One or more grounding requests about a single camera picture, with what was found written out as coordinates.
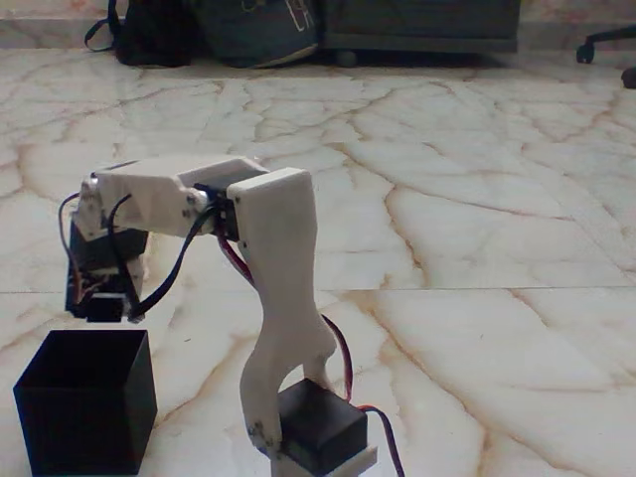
3d printed robotic arm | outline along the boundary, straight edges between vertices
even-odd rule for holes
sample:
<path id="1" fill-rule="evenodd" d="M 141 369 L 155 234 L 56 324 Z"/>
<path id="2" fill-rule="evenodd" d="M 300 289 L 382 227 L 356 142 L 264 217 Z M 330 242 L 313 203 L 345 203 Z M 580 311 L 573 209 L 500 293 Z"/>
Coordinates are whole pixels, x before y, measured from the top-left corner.
<path id="1" fill-rule="evenodd" d="M 316 213 L 308 172 L 268 172 L 242 157 L 164 157 L 93 173 L 72 215 L 67 308 L 93 321 L 140 321 L 174 281 L 143 301 L 147 233 L 214 234 L 258 292 L 263 324 L 240 380 L 247 432 L 274 477 L 358 476 L 377 460 L 365 413 L 332 393 L 336 350 L 316 309 Z M 229 241 L 238 244 L 238 257 Z M 302 366 L 305 380 L 279 393 Z"/>

cabinet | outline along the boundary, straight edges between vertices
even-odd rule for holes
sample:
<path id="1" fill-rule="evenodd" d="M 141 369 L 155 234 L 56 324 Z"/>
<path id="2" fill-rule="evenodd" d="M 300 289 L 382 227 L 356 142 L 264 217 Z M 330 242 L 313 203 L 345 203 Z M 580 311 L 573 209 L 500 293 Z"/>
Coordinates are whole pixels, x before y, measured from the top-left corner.
<path id="1" fill-rule="evenodd" d="M 343 52 L 515 52 L 520 6 L 521 0 L 323 0 L 323 44 Z"/>

marble floor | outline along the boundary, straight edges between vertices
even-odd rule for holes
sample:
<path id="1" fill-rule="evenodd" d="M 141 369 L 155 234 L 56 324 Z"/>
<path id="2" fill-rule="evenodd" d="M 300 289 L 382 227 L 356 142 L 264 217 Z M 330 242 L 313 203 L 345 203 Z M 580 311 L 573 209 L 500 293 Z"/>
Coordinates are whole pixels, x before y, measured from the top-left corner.
<path id="1" fill-rule="evenodd" d="M 636 55 L 572 56 L 244 72 L 0 52 L 0 475 L 30 475 L 13 385 L 49 330 L 88 326 L 63 312 L 60 200 L 101 166 L 232 152 L 313 173 L 316 300 L 409 477 L 636 476 Z M 152 237 L 146 290 L 180 242 Z M 159 415 L 140 475 L 268 475 L 238 391 L 259 323 L 195 240 L 143 324 Z M 367 475 L 395 475 L 373 419 L 372 440 Z"/>

gray bag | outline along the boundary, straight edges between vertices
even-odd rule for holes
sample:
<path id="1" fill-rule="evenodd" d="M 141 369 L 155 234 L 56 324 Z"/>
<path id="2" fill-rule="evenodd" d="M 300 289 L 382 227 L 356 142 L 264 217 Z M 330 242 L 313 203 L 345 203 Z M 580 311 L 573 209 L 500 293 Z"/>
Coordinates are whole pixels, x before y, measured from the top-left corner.
<path id="1" fill-rule="evenodd" d="M 236 68 L 286 64 L 318 48 L 313 0 L 184 0 L 208 45 Z"/>

bag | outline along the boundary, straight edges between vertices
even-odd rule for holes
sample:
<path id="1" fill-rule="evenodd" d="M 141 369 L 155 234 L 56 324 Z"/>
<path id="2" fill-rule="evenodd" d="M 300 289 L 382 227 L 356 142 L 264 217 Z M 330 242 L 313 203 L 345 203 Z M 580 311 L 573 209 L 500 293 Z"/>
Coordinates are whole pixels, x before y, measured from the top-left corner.
<path id="1" fill-rule="evenodd" d="M 236 68 L 282 65 L 318 48 L 314 0 L 184 0 L 215 56 Z"/>
<path id="2" fill-rule="evenodd" d="M 117 14 L 117 0 L 108 0 L 108 15 L 86 33 L 84 43 L 97 52 L 115 51 L 120 63 L 129 66 L 168 68 L 188 65 L 199 38 L 197 22 L 181 0 L 130 0 L 124 23 Z M 108 25 L 112 45 L 94 50 L 88 42 Z"/>

